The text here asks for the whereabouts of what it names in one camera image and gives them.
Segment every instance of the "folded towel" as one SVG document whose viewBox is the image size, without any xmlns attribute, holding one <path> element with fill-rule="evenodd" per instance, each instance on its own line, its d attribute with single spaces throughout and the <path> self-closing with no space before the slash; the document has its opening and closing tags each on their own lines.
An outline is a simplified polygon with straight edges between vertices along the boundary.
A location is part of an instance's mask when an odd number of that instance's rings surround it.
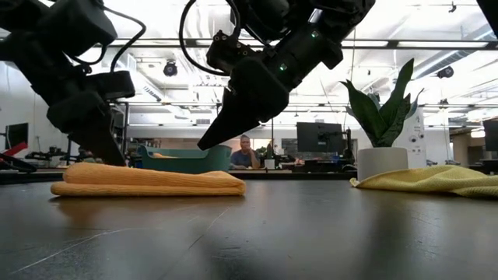
<svg viewBox="0 0 498 280">
<path fill-rule="evenodd" d="M 498 198 L 498 176 L 459 166 L 431 166 L 351 179 L 354 187 L 386 191 L 447 192 L 468 198 Z"/>
<path fill-rule="evenodd" d="M 228 173 L 192 175 L 155 170 L 77 163 L 52 185 L 63 196 L 242 195 L 245 183 Z"/>
</svg>

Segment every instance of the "red object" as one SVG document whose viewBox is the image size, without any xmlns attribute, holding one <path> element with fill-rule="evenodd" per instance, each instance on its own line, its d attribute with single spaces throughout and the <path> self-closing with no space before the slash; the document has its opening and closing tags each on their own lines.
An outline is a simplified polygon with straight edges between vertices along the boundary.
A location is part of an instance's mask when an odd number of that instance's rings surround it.
<svg viewBox="0 0 498 280">
<path fill-rule="evenodd" d="M 11 149 L 6 150 L 3 154 L 6 156 L 15 156 L 18 152 L 21 152 L 24 149 L 28 149 L 28 145 L 25 142 L 22 142 L 13 146 Z"/>
</svg>

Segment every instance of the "workbench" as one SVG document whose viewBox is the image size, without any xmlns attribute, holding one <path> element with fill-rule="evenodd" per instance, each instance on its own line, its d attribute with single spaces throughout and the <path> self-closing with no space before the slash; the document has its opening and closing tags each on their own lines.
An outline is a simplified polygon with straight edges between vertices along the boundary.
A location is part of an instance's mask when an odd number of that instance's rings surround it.
<svg viewBox="0 0 498 280">
<path fill-rule="evenodd" d="M 498 205 L 251 180 L 245 197 L 0 187 L 1 279 L 493 279 Z"/>
</svg>

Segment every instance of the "green container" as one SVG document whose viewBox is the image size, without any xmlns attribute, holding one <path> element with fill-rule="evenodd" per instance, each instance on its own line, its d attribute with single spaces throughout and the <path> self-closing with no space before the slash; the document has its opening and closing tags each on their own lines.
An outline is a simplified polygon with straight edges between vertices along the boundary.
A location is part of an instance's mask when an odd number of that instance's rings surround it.
<svg viewBox="0 0 498 280">
<path fill-rule="evenodd" d="M 155 158 L 154 153 L 171 156 L 171 159 Z M 139 147 L 142 168 L 158 171 L 199 174 L 209 171 L 228 171 L 232 148 L 217 145 L 205 151 L 185 149 L 159 149 Z"/>
</svg>

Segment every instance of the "monitor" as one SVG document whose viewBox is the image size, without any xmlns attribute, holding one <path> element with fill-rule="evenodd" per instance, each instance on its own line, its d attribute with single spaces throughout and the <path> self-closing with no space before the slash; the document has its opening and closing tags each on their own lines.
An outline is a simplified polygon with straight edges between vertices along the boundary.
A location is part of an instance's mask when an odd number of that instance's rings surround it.
<svg viewBox="0 0 498 280">
<path fill-rule="evenodd" d="M 337 152 L 344 151 L 340 124 L 297 123 L 298 152 Z"/>
<path fill-rule="evenodd" d="M 5 127 L 5 149 L 28 143 L 28 124 L 12 124 Z"/>
<path fill-rule="evenodd" d="M 486 151 L 498 151 L 498 121 L 483 121 Z"/>
</svg>

